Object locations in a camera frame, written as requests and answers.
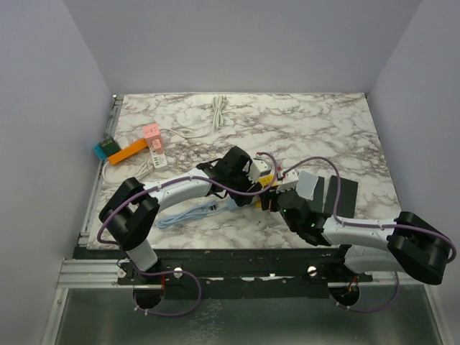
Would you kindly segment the yellow cube socket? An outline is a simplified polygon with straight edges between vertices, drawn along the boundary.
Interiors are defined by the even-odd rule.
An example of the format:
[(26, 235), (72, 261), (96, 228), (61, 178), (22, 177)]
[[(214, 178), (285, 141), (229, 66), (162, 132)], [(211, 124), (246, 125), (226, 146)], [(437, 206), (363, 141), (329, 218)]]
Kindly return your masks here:
[(277, 187), (279, 185), (277, 178), (274, 175), (265, 175), (258, 179), (258, 183), (262, 186), (262, 189), (267, 188), (270, 183), (272, 187)]

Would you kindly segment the light blue power strip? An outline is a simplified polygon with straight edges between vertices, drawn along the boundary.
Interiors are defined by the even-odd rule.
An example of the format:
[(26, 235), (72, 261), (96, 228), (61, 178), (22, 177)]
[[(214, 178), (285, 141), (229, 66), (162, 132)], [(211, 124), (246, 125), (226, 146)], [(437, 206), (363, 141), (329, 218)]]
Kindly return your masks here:
[(238, 208), (239, 208), (238, 205), (236, 204), (236, 202), (233, 199), (231, 199), (231, 198), (226, 199), (226, 209), (228, 211), (233, 212)]

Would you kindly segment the white tiger cube socket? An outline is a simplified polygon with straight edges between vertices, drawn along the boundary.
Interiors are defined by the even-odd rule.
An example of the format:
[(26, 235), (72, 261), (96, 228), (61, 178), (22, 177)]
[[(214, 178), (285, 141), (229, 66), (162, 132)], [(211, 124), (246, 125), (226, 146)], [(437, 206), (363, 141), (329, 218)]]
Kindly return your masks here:
[(253, 159), (249, 165), (248, 178), (257, 181), (260, 177), (269, 175), (272, 167), (262, 159)]

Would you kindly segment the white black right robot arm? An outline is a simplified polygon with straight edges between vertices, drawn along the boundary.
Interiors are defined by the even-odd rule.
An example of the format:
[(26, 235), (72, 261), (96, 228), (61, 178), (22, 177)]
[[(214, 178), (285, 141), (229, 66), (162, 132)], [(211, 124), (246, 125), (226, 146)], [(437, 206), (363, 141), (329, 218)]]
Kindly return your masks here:
[(453, 242), (421, 217), (402, 211), (390, 220), (339, 218), (317, 212), (294, 190), (265, 192), (262, 210), (277, 211), (291, 232), (313, 246), (345, 246), (330, 263), (331, 275), (346, 281), (365, 271), (404, 272), (439, 285), (446, 265), (456, 257)]

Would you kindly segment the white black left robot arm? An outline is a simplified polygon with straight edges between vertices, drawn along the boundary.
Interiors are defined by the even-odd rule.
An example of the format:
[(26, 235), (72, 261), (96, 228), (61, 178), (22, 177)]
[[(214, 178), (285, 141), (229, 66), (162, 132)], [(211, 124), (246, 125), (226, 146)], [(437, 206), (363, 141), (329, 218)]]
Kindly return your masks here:
[(232, 147), (222, 158), (200, 163), (187, 173), (150, 187), (136, 178), (126, 179), (98, 217), (115, 244), (135, 264), (136, 278), (148, 284), (159, 273), (158, 257), (147, 240), (158, 213), (224, 191), (236, 205), (245, 206), (262, 189), (258, 182), (261, 174), (261, 165), (255, 159), (243, 149)]

